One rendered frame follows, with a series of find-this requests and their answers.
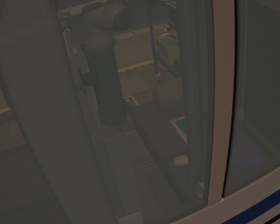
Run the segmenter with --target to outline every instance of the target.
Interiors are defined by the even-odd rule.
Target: yellow and black hazard tape
[[[134,65],[131,65],[131,66],[127,66],[127,67],[124,67],[124,68],[120,68],[120,69],[118,69],[118,73],[120,75],[120,74],[123,74],[125,72],[130,72],[130,71],[133,71],[135,69],[143,68],[143,67],[146,67],[146,66],[149,66],[149,65],[152,65],[152,64],[154,64],[153,59],[145,61],[145,62],[137,63],[137,64],[134,64]]]

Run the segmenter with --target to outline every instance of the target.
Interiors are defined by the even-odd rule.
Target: blue stripe
[[[280,203],[280,190],[222,224],[246,224]]]

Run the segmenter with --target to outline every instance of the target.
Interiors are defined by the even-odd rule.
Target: blue object
[[[231,150],[231,163],[243,169],[250,169],[263,163],[259,151],[244,142],[233,142]]]

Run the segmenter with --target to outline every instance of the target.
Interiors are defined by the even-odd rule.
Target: floor
[[[167,26],[165,21],[154,23],[154,36],[163,33]],[[118,33],[116,36],[115,54],[117,67],[121,71],[120,83],[124,98],[133,97],[138,105],[151,102],[153,89],[156,87],[154,65],[152,62],[152,47],[149,28],[146,25],[134,27],[128,32]],[[169,72],[159,71],[162,81],[174,79]],[[6,107],[4,97],[0,96],[0,108]],[[169,187],[162,173],[155,165],[149,152],[133,128],[130,116],[122,124],[128,133],[130,155],[134,165],[134,174],[142,204],[142,215],[145,221],[154,223],[157,217],[181,207],[180,202]],[[25,144],[15,120],[0,125],[0,152]]]

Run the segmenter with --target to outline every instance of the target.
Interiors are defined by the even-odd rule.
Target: metal rack
[[[153,54],[153,60],[154,60],[154,71],[155,71],[156,83],[159,84],[162,81],[162,79],[161,79],[161,75],[158,73],[157,61],[159,61],[169,72],[171,72],[173,74],[173,76],[180,77],[181,74],[174,66],[170,66],[169,64],[167,64],[158,55],[158,52],[156,51],[155,42],[154,42],[154,33],[153,33],[153,27],[152,27],[152,15],[151,15],[151,9],[150,9],[150,5],[154,6],[155,3],[164,6],[165,8],[169,9],[170,11],[173,11],[174,13],[177,13],[177,9],[168,3],[163,3],[158,0],[147,0],[148,20],[149,20],[149,27],[150,27],[151,43],[152,43],[152,54]]]

